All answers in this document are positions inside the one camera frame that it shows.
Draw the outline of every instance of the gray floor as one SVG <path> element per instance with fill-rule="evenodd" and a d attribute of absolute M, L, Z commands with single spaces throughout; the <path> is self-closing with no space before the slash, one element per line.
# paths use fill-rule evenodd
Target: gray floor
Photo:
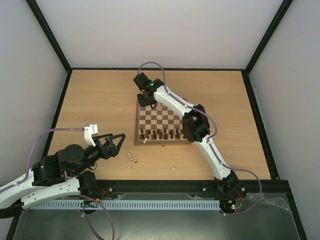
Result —
<path fill-rule="evenodd" d="M 292 214 L 278 203 L 261 202 L 238 216 L 203 210 L 113 210 L 110 213 L 116 240 L 298 240 Z M 252 201 L 245 201 L 245 205 L 250 204 Z M 95 240 L 81 215 L 78 210 L 25 211 L 14 239 Z M 111 226 L 103 211 L 97 210 L 89 220 L 100 236 L 111 239 Z"/>

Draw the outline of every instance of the cable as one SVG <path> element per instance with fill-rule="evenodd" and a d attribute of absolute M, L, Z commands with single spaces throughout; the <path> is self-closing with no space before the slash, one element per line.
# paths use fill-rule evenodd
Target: cable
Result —
<path fill-rule="evenodd" d="M 35 148 L 36 146 L 38 145 L 39 141 L 41 140 L 41 138 L 43 136 L 45 136 L 46 134 L 48 133 L 51 133 L 51 132 L 54 132 L 54 131 L 83 131 L 84 129 L 83 128 L 52 128 L 52 129 L 49 129 L 45 132 L 43 132 L 38 138 L 37 140 L 34 142 L 30 152 L 29 152 L 29 156 L 28 156 L 28 160 L 26 161 L 26 172 L 25 172 L 25 176 L 24 178 L 21 180 L 21 181 L 17 181 L 16 184 L 22 184 L 24 183 L 28 177 L 29 177 L 29 170 L 30 170 L 30 165 L 31 165 L 31 160 L 32 160 L 32 157 L 33 157 L 33 154 L 34 154 L 34 151 L 35 151 Z M 0 194 L 3 193 L 4 191 L 14 187 L 15 185 L 14 184 L 11 184 L 3 189 L 0 190 Z"/>
<path fill-rule="evenodd" d="M 139 69 L 138 69 L 138 71 L 137 71 L 137 75 L 139 74 L 141 68 L 142 68 L 144 65 L 146 65 L 146 64 L 155 64 L 155 65 L 157 65 L 157 66 L 161 69 L 162 75 L 163 75 L 163 87 L 164 87 L 164 90 L 168 93 L 169 96 L 171 96 L 174 100 L 176 100 L 178 103 L 180 103 L 181 105 L 184 106 L 185 104 L 184 104 L 182 101 L 180 101 L 178 98 L 176 98 L 175 96 L 173 96 L 170 92 L 168 92 L 167 85 L 166 85 L 166 74 L 165 74 L 165 70 L 163 69 L 163 67 L 162 67 L 159 63 L 154 62 L 154 61 L 147 61 L 147 62 L 143 63 L 143 64 L 139 67 Z M 214 150 L 213 146 L 212 146 L 211 143 L 210 143 L 210 139 L 213 138 L 215 135 L 217 135 L 217 132 L 218 132 L 218 127 L 217 127 L 215 121 L 214 121 L 209 115 L 207 115 L 205 112 L 203 112 L 203 111 L 201 111 L 201 110 L 199 110 L 199 109 L 196 109 L 196 108 L 191 107 L 191 106 L 187 106 L 187 108 L 188 108 L 188 109 L 192 109 L 192 110 L 194 110 L 194 111 L 196 111 L 196 112 L 198 112 L 198 113 L 201 113 L 202 115 L 206 116 L 206 117 L 213 123 L 213 125 L 214 125 L 214 133 L 213 133 L 212 135 L 210 135 L 210 136 L 206 139 L 206 141 L 207 141 L 207 143 L 209 144 L 209 146 L 210 146 L 210 148 L 211 148 L 214 156 L 215 156 L 216 159 L 218 160 L 218 162 L 219 162 L 222 166 L 224 166 L 225 168 L 227 168 L 227 169 L 229 169 L 229 170 L 232 170 L 232 171 L 240 171 L 240 172 L 247 172 L 247 173 L 252 174 L 252 175 L 257 179 L 257 181 L 258 181 L 258 183 L 259 183 L 259 195 L 258 195 L 258 198 L 257 198 L 257 200 L 254 202 L 254 204 L 252 204 L 248 209 L 243 210 L 243 211 L 240 211 L 240 212 L 234 212 L 234 213 L 225 213 L 225 212 L 223 212 L 222 210 L 221 210 L 221 212 L 223 213 L 224 216 L 233 216 L 233 215 L 244 214 L 244 213 L 250 211 L 251 209 L 253 209 L 253 208 L 258 204 L 258 202 L 260 201 L 261 196 L 262 196 L 262 184 L 261 184 L 261 181 L 260 181 L 259 177 L 258 177 L 254 172 L 252 172 L 252 171 L 250 171 L 250 170 L 240 169 L 240 168 L 233 168 L 233 167 L 229 167 L 229 166 L 223 164 L 222 161 L 220 160 L 220 158 L 218 157 L 216 151 Z"/>
<path fill-rule="evenodd" d="M 84 195 L 79 195 L 79 197 L 81 198 L 84 198 L 84 199 L 89 199 L 91 201 L 94 201 L 96 204 L 98 204 L 104 211 L 105 213 L 107 214 L 108 218 L 110 219 L 110 222 L 111 222 L 111 228 L 112 228 L 112 240 L 115 239 L 115 236 L 116 236 L 116 232 L 115 232 L 115 224 L 114 224 L 114 221 L 112 220 L 111 218 L 111 215 L 110 213 L 108 212 L 108 210 L 105 208 L 105 206 L 103 206 L 100 202 L 98 202 L 96 199 L 92 198 L 92 197 L 89 197 L 89 196 L 84 196 Z M 83 209 L 82 209 L 82 216 L 84 217 L 84 219 L 86 220 L 86 222 L 89 224 L 89 228 L 91 230 L 91 232 L 93 233 L 93 235 L 98 239 L 98 240 L 104 240 L 101 236 L 99 236 L 99 234 L 94 230 L 93 226 L 91 225 L 87 215 L 85 214 L 85 209 L 86 207 L 88 206 L 87 205 L 84 205 Z"/>

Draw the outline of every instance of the white wall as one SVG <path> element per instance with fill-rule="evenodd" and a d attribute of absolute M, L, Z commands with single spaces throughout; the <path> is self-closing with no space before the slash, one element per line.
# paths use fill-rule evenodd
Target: white wall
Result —
<path fill-rule="evenodd" d="M 51 126 L 65 78 L 64 68 L 26 1 L 2 0 L 0 185 L 26 171 L 33 142 Z M 44 142 L 35 157 L 41 156 Z M 0 219 L 1 240 L 6 238 L 10 223 L 11 219 Z"/>
<path fill-rule="evenodd" d="M 320 1 L 294 0 L 251 81 L 282 179 L 310 240 L 320 236 Z"/>
<path fill-rule="evenodd" d="M 282 0 L 37 0 L 72 67 L 238 68 Z"/>

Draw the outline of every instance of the robotic arm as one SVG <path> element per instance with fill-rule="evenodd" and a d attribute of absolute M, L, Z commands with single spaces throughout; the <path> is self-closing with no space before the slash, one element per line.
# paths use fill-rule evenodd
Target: robotic arm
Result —
<path fill-rule="evenodd" d="M 15 211 L 30 208 L 32 205 L 70 195 L 92 195 L 97 189 L 95 174 L 85 169 L 94 167 L 100 158 L 109 159 L 118 155 L 125 140 L 124 133 L 98 134 L 96 123 L 84 128 L 84 140 L 88 147 L 72 144 L 54 155 L 45 156 L 18 179 L 0 187 L 0 218 L 14 215 Z M 121 138 L 117 145 L 114 139 Z"/>
<path fill-rule="evenodd" d="M 182 118 L 183 135 L 188 141 L 195 143 L 207 159 L 213 171 L 214 178 L 218 182 L 217 187 L 219 191 L 224 195 L 232 191 L 238 183 L 238 178 L 234 171 L 223 166 L 228 165 L 219 153 L 212 138 L 207 140 L 210 136 L 210 125 L 207 117 L 195 110 L 187 108 L 189 106 L 205 113 L 204 107 L 200 104 L 194 106 L 183 100 L 168 87 L 165 89 L 164 83 L 161 80 L 156 79 L 151 81 L 143 72 L 138 74 L 133 81 L 142 92 L 137 95 L 141 107 L 152 106 L 160 102 Z"/>

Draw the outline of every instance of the table top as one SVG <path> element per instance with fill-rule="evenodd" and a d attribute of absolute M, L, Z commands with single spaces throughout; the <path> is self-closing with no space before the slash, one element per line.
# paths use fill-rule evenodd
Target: table top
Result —
<path fill-rule="evenodd" d="M 151 80 L 161 71 L 144 70 Z M 192 145 L 135 145 L 136 70 L 73 70 L 57 121 L 57 128 L 81 128 L 98 123 L 99 135 L 125 133 L 119 154 L 97 161 L 97 179 L 108 180 L 212 180 L 213 173 L 200 150 Z M 168 70 L 166 84 L 188 102 L 204 106 L 216 121 L 213 138 L 229 166 L 253 171 L 270 179 L 265 155 L 240 71 Z M 86 147 L 83 132 L 55 132 L 49 154 L 70 144 Z M 138 162 L 129 164 L 126 149 Z M 255 179 L 236 172 L 239 179 Z"/>

